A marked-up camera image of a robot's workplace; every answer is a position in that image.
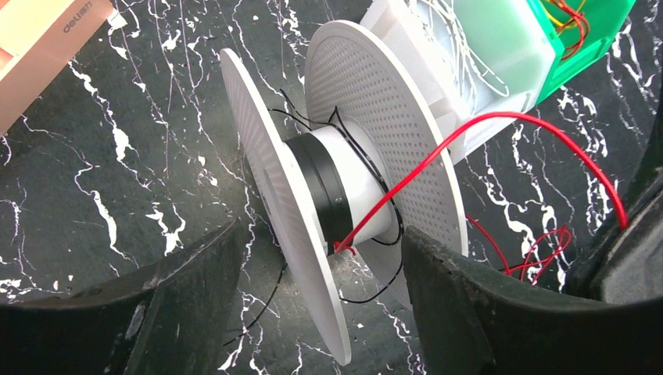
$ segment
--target translucent plastic bin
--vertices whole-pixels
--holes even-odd
[[[582,4],[582,0],[566,0],[566,2],[573,9],[577,9]],[[556,55],[537,102],[549,97],[562,84],[566,84],[576,74],[582,72],[606,54],[635,2],[636,0],[602,0],[600,2],[588,0],[581,9],[590,24],[588,37],[578,53],[570,59],[562,61],[561,58],[566,46],[577,42],[578,31],[571,29],[557,35],[555,26],[544,12],[543,7],[561,22],[566,22],[568,15],[548,2],[528,0],[532,12],[539,20],[539,24],[548,37],[550,45],[553,46]]]
[[[442,136],[478,114],[529,111],[537,103],[556,54],[527,3],[449,2],[457,18],[451,27],[432,11],[431,3],[411,1],[408,9],[403,0],[374,0],[361,25],[382,39],[405,65],[433,111]],[[456,59],[460,49],[453,50],[453,41],[459,28],[475,53],[468,64],[475,64],[476,71],[464,72]],[[453,162],[511,122],[494,119],[470,129],[451,145]]]

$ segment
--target table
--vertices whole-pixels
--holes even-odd
[[[368,0],[116,1],[128,21],[95,34],[0,141],[0,298],[66,296],[177,251],[241,217],[246,244],[235,312],[223,339],[263,307],[283,260],[232,128],[218,62],[243,58],[270,107],[284,89],[303,109],[306,46],[328,20],[358,22]],[[610,52],[533,112],[567,131],[623,193],[658,104],[663,30],[655,1],[637,2]],[[282,137],[292,122],[275,116]],[[564,271],[609,213],[605,192],[549,134],[516,123],[457,165],[465,209],[512,264],[564,223],[573,245],[539,285],[559,290]],[[473,259],[500,268],[470,232]],[[329,259],[343,295],[378,289],[347,255]],[[242,340],[226,373],[425,373],[411,312],[387,294],[344,305],[353,362],[326,352],[286,271],[274,300]]]

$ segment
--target white disc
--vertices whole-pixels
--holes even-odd
[[[281,250],[324,343],[344,366],[352,358],[346,319],[327,252],[313,218],[304,214],[315,212],[306,181],[289,165],[294,161],[239,57],[224,49],[220,61],[235,126]]]
[[[306,54],[306,111],[325,121],[335,106],[352,118],[374,143],[390,187],[401,181],[443,138],[416,84],[394,54],[355,23],[332,21],[317,30]],[[405,226],[415,226],[449,249],[468,255],[460,187],[447,150],[397,196]],[[357,245],[382,284],[400,264],[400,244]],[[408,308],[403,272],[389,291]]]

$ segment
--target orange box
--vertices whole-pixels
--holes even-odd
[[[0,0],[0,135],[113,11],[109,0]]]

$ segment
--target black tape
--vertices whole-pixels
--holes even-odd
[[[353,229],[352,213],[334,160],[322,142],[310,133],[286,142],[302,170],[315,204],[327,256],[334,255],[334,242],[342,241]]]

